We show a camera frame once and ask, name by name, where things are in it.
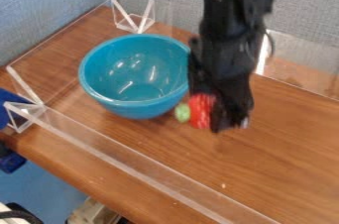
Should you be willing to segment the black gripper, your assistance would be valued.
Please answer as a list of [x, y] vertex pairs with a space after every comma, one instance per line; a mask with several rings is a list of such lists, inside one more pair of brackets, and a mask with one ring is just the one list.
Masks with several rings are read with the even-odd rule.
[[239, 25], [238, 30], [230, 34], [226, 25], [204, 19], [199, 36], [190, 40], [190, 94], [216, 95], [211, 111], [214, 133], [244, 128], [255, 108], [251, 75], [266, 34], [264, 22]]

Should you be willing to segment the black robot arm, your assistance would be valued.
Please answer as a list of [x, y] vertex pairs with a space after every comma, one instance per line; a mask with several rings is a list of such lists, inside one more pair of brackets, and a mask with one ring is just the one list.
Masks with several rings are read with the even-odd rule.
[[274, 0], [203, 0], [199, 35], [190, 40], [188, 84], [210, 94], [210, 128], [219, 133], [250, 122], [255, 99], [251, 76], [258, 65], [264, 16]]

